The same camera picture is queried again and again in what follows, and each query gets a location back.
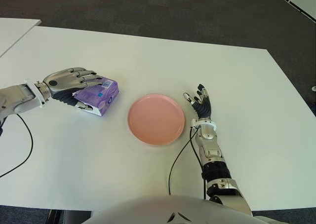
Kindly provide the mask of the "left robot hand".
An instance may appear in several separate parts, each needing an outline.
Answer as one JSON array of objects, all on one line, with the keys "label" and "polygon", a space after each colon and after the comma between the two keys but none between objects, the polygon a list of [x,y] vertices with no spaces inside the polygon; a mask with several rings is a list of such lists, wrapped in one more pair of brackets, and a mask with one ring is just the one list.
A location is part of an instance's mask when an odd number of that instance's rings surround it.
[{"label": "left robot hand", "polygon": [[102,85],[102,77],[95,71],[85,68],[69,68],[48,75],[42,81],[49,91],[49,97],[81,110],[90,111],[92,107],[74,97],[78,91]]}]

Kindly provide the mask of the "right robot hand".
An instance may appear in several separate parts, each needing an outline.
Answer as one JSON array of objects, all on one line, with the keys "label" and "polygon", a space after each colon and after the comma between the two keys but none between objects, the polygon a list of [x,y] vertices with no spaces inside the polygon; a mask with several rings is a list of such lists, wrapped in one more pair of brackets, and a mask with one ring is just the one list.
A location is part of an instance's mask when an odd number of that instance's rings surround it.
[{"label": "right robot hand", "polygon": [[212,107],[206,88],[199,84],[197,87],[197,96],[191,97],[188,93],[183,93],[184,98],[191,104],[198,115],[198,118],[211,119]]}]

